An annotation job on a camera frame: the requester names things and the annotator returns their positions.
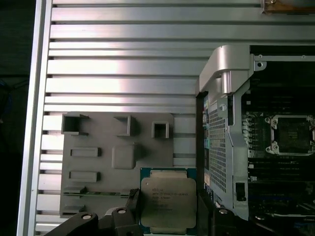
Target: bolt head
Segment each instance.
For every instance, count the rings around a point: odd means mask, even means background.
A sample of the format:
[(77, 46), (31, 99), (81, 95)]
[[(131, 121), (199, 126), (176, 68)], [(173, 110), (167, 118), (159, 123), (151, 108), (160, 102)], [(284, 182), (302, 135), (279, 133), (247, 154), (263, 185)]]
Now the bolt head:
[(264, 219), (265, 219), (265, 217), (260, 216), (260, 215), (259, 215), (259, 216), (258, 216), (258, 215), (257, 215), (257, 216), (255, 216), (255, 218), (256, 218), (257, 220), (264, 220)]
[(82, 216), (82, 219), (84, 219), (84, 220), (88, 220), (88, 219), (91, 219), (91, 215), (83, 215)]
[(126, 213), (126, 210), (120, 209), (120, 210), (118, 211), (118, 213), (119, 213), (119, 214), (125, 214), (125, 213)]
[(227, 214), (227, 210), (226, 209), (220, 209), (219, 212), (222, 215), (226, 215)]

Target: cpu socket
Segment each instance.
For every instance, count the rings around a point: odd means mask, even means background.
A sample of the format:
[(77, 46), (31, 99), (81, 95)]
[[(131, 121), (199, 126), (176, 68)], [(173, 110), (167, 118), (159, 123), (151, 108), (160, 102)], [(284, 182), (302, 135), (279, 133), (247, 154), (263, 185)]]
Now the cpu socket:
[(265, 118), (270, 124), (271, 145), (265, 150), (275, 155), (308, 156), (315, 153), (313, 116), (276, 115)]

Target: ventilation grille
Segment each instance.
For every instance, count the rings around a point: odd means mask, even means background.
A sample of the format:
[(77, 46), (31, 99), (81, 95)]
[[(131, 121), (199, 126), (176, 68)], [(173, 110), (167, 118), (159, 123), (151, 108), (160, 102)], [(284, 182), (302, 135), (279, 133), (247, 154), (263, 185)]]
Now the ventilation grille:
[(209, 125), (211, 181), (226, 193), (225, 119), (218, 117), (218, 110), (209, 113)]

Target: metal bracket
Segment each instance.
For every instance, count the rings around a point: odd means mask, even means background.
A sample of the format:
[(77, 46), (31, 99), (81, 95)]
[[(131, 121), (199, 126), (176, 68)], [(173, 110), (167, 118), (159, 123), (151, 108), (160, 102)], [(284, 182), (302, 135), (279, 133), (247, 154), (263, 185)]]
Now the metal bracket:
[(210, 90), (213, 81), (216, 93), (233, 93), (253, 74), (253, 55), (246, 45), (225, 45), (214, 50), (199, 76), (199, 91)]

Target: metal slat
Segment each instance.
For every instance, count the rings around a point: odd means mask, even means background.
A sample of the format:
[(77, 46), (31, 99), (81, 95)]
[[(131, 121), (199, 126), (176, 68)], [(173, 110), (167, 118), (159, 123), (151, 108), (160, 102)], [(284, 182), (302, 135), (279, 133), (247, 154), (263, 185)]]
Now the metal slat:
[(103, 105), (45, 105), (46, 112), (146, 112), (195, 114), (194, 106), (103, 106)]
[(41, 161), (54, 161), (54, 162), (62, 162), (63, 155), (62, 154), (41, 154)]
[[(176, 51), (186, 50), (188, 53), (190, 50), (203, 50), (205, 52), (212, 52), (215, 48), (227, 44), (244, 44), (244, 42), (237, 42), (232, 40), (226, 40), (220, 42), (50, 42), (50, 49), (106, 49), (106, 50), (120, 50), (124, 54), (131, 53), (133, 50), (149, 50), (149, 51)], [(256, 41), (255, 45), (266, 45), (268, 42)], [(274, 41), (273, 45), (308, 45), (309, 43), (303, 42), (277, 42)]]
[[(44, 134), (42, 136), (42, 150), (63, 150), (63, 135)], [(174, 153), (195, 154), (195, 138), (174, 138)]]
[(207, 50), (50, 50), (50, 57), (208, 58)]
[(63, 168), (62, 163), (53, 163), (53, 162), (41, 162), (39, 169), (41, 171), (61, 171)]
[(194, 106), (194, 96), (184, 97), (150, 97), (141, 96), (48, 96), (46, 104), (104, 104), (104, 105), (166, 105), (166, 106)]
[(52, 21), (107, 22), (216, 22), (233, 23), (296, 23), (314, 22), (315, 17), (304, 15), (261, 14), (257, 7), (57, 7)]
[(40, 174), (38, 180), (39, 190), (60, 191), (61, 175)]
[(37, 210), (59, 211), (60, 195), (38, 194)]
[[(175, 117), (174, 118), (174, 133), (176, 134), (195, 134), (195, 117)], [(50, 131), (60, 131), (62, 125), (62, 116), (44, 116), (43, 120), (43, 130)], [(56, 154), (42, 154), (41, 160), (48, 161), (62, 161), (62, 155)]]
[(53, 0), (53, 4), (183, 4), (183, 5), (256, 5), (260, 7), (259, 0)]
[(197, 76), (207, 60), (49, 60), (47, 74)]
[(292, 42), (294, 40), (314, 40), (314, 32), (315, 26), (303, 25), (290, 27), (267, 25), (52, 25), (50, 36), (53, 39), (205, 39)]
[(35, 227), (35, 231), (37, 232), (49, 232), (52, 231), (55, 227), (59, 224), (52, 224), (52, 223), (37, 223)]
[(182, 80), (172, 78), (48, 78), (46, 82), (46, 92), (194, 95), (195, 83), (196, 80)]
[(58, 216), (58, 215), (37, 215), (36, 220), (37, 220), (37, 222), (41, 222), (41, 223), (47, 223), (47, 222), (63, 223), (67, 219), (60, 218), (60, 216)]

